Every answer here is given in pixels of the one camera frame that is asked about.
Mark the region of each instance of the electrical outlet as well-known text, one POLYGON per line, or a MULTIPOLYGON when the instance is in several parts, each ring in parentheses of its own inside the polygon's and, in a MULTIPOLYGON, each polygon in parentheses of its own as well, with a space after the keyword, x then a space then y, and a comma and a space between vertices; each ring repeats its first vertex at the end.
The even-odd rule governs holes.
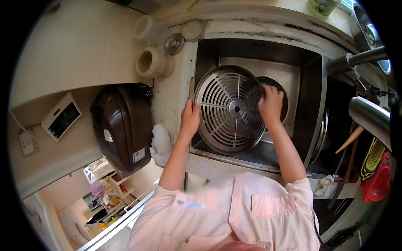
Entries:
POLYGON ((20 138, 21 149, 23 151, 24 156, 27 156, 28 154, 37 151, 36 143, 31 134, 22 131, 19 135, 19 138, 20 138))

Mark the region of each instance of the dish soap bottle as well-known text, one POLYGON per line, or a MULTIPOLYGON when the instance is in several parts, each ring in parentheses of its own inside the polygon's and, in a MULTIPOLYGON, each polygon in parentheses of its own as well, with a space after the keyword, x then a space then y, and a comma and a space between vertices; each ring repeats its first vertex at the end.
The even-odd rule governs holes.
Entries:
POLYGON ((329 14, 340 3, 340 0, 308 0, 307 5, 321 18, 328 18, 329 14))

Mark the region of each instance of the purple cloth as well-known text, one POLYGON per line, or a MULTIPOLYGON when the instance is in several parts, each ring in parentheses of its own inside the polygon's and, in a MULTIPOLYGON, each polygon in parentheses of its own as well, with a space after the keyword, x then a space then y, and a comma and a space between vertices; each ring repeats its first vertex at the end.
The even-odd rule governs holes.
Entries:
POLYGON ((102 185, 99 180, 95 180, 91 185, 91 193, 96 198, 103 198, 105 196, 105 185, 102 185))

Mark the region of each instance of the rice cooker label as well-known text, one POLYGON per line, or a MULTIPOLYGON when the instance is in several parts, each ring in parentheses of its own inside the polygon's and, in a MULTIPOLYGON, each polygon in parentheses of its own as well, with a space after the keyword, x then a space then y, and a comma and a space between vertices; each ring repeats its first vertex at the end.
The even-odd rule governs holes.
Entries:
POLYGON ((135 153, 133 153, 133 164, 145 157, 145 147, 135 153))
POLYGON ((106 141, 113 142, 112 135, 110 135, 109 130, 103 129, 103 135, 105 136, 106 141))

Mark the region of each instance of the stainless steel sink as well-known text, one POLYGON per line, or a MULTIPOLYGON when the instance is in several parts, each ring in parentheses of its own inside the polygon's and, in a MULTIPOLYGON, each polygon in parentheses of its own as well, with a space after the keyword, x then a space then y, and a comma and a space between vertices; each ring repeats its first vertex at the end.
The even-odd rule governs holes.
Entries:
MULTIPOLYGON (((219 65, 237 65, 256 76, 273 78, 287 92, 289 112, 283 125, 307 167, 324 112, 326 61, 315 52, 281 43, 204 39, 198 43, 195 86, 191 91, 194 92, 209 70, 219 65)), ((230 157, 215 152, 197 133, 190 152, 249 168, 279 172, 278 159, 268 132, 251 150, 230 157)))

